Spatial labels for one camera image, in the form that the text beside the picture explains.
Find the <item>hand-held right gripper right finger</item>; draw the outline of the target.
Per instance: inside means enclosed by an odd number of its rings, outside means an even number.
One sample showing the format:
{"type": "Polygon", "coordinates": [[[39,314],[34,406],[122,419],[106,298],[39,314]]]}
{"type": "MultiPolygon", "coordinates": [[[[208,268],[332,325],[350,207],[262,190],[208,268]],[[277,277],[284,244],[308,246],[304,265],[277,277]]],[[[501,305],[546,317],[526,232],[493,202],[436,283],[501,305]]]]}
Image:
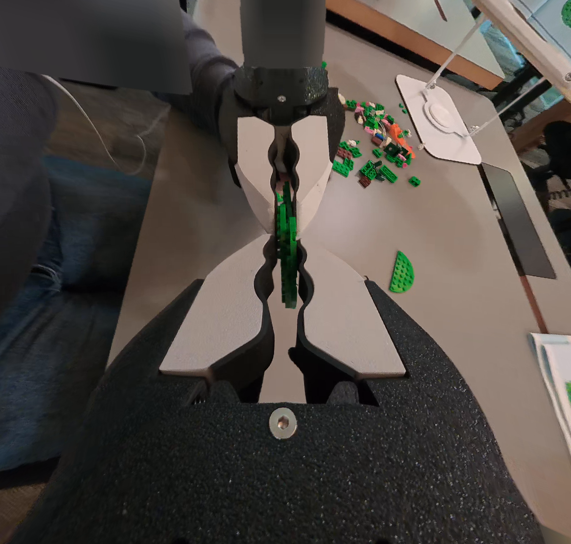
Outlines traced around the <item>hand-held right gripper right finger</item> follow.
{"type": "Polygon", "coordinates": [[[296,343],[289,357],[303,374],[305,400],[325,404],[338,383],[402,378],[404,362],[353,267],[309,238],[298,241],[296,343]]]}

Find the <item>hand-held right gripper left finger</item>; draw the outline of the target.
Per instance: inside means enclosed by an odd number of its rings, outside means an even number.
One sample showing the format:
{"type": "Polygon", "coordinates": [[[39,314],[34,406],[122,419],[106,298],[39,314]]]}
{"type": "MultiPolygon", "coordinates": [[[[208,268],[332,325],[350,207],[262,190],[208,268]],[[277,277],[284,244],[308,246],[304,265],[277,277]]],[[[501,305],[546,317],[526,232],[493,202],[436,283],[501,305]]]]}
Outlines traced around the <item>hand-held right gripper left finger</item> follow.
{"type": "Polygon", "coordinates": [[[275,237],[263,234],[202,281],[159,367],[165,376],[228,382],[242,402],[258,402],[275,353],[268,306],[275,237]]]}

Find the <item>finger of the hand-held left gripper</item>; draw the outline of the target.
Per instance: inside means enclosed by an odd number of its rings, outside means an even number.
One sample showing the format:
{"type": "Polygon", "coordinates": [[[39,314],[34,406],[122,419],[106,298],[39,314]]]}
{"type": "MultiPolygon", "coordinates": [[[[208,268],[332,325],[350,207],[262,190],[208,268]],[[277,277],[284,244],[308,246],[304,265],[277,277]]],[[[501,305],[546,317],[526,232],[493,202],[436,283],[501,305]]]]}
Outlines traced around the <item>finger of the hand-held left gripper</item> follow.
{"type": "Polygon", "coordinates": [[[296,235],[302,236],[318,212],[332,171],[326,116],[310,115],[293,123],[289,138],[296,152],[296,235]]]}
{"type": "Polygon", "coordinates": [[[275,233],[275,192],[272,180],[275,168],[269,152],[275,141],[274,127],[257,117],[237,120],[238,157],[236,174],[248,205],[262,228],[275,233]]]}

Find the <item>green lego plate assembly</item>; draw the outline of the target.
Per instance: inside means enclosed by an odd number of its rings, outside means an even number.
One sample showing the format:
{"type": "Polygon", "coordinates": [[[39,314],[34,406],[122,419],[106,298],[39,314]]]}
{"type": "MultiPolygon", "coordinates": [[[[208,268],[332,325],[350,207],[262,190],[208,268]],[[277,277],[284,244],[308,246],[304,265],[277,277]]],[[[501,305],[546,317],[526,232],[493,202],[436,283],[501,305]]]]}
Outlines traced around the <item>green lego plate assembly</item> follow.
{"type": "Polygon", "coordinates": [[[277,253],[284,267],[297,269],[297,221],[289,181],[277,193],[276,209],[277,253]]]}

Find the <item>person's left forearm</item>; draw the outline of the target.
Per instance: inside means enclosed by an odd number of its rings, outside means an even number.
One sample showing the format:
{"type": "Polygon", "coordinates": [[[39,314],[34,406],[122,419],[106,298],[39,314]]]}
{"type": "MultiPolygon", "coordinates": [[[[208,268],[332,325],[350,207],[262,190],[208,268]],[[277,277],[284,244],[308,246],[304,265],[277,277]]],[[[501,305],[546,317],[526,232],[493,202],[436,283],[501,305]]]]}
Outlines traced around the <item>person's left forearm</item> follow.
{"type": "Polygon", "coordinates": [[[238,65],[187,12],[181,15],[191,77],[191,92],[182,98],[183,112],[202,129],[218,134],[223,91],[238,65]]]}

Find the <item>pile of small lego pieces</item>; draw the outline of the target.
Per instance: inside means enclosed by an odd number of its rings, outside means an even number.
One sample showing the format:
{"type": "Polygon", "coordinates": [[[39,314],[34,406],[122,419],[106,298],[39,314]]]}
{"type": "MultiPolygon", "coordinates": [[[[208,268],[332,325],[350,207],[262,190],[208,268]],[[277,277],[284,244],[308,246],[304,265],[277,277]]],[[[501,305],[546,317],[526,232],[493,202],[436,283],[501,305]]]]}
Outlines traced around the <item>pile of small lego pieces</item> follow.
{"type": "Polygon", "coordinates": [[[338,93],[345,111],[367,135],[367,142],[341,140],[332,171],[344,178],[355,172],[362,188],[374,182],[395,184],[397,170],[405,170],[416,158],[410,129],[402,128],[387,108],[376,101],[346,99],[338,93]]]}

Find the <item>grey table with wooden edge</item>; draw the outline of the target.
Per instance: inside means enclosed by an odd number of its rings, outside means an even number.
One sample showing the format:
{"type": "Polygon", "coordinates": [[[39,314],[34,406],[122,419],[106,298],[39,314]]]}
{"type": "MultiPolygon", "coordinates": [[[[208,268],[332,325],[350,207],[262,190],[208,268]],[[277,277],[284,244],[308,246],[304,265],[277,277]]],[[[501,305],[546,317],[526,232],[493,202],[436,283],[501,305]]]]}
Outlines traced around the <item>grey table with wooden edge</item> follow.
{"type": "Polygon", "coordinates": [[[463,0],[326,0],[327,22],[435,73],[475,28],[463,0]]]}

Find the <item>person's blue jeans leg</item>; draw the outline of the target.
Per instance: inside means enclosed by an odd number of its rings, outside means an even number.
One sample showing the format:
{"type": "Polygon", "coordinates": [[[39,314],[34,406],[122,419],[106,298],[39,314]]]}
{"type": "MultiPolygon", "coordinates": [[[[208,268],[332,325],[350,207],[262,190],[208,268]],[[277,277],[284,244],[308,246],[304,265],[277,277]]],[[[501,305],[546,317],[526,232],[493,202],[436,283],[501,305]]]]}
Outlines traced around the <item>person's blue jeans leg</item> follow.
{"type": "Polygon", "coordinates": [[[53,155],[40,223],[1,242],[1,472],[61,455],[109,357],[151,183],[53,155]]]}

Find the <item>black table inset panel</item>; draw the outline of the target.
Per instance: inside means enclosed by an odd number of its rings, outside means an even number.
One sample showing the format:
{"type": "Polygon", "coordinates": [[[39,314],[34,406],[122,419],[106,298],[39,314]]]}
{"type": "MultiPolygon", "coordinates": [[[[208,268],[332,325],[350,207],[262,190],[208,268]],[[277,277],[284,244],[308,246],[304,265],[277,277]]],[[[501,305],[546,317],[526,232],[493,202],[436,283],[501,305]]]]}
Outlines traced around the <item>black table inset panel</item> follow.
{"type": "Polygon", "coordinates": [[[479,168],[518,274],[555,280],[556,273],[513,176],[487,163],[481,163],[479,168]]]}

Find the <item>white instruction booklet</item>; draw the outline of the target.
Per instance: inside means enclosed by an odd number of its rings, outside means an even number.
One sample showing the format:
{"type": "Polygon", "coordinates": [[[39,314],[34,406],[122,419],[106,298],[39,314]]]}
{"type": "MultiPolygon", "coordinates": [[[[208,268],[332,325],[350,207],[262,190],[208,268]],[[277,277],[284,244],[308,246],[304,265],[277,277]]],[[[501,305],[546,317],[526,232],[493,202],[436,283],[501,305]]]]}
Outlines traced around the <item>white instruction booklet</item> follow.
{"type": "Polygon", "coordinates": [[[528,338],[535,352],[545,346],[562,346],[566,351],[570,351],[570,335],[529,333],[528,338]]]}

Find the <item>flower print instruction booklet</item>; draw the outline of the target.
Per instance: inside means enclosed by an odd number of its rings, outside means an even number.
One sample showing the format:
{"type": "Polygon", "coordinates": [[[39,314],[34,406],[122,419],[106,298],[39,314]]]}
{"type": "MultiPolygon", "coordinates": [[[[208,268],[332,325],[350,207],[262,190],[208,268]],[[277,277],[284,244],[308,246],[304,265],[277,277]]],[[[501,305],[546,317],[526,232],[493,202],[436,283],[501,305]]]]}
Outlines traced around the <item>flower print instruction booklet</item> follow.
{"type": "Polygon", "coordinates": [[[539,352],[539,365],[561,411],[570,420],[570,351],[562,346],[545,346],[539,352]]]}

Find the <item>person's dark sweater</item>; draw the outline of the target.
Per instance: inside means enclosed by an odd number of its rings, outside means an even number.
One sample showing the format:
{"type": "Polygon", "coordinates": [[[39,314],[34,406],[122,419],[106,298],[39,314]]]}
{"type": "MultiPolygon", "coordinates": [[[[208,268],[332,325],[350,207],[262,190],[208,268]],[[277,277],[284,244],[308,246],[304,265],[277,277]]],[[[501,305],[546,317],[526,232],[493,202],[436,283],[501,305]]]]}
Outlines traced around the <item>person's dark sweater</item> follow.
{"type": "Polygon", "coordinates": [[[42,157],[57,115],[52,84],[1,68],[1,311],[23,286],[47,234],[51,196],[42,157]]]}

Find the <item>black office chair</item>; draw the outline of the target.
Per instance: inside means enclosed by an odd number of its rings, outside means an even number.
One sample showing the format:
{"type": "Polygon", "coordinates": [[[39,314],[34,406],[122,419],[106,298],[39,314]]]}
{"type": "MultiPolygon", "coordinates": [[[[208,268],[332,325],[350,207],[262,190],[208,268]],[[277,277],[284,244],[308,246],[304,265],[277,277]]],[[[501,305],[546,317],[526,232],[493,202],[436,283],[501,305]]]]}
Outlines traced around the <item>black office chair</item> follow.
{"type": "Polygon", "coordinates": [[[549,168],[567,183],[570,180],[570,122],[550,122],[544,128],[543,134],[549,168]]]}

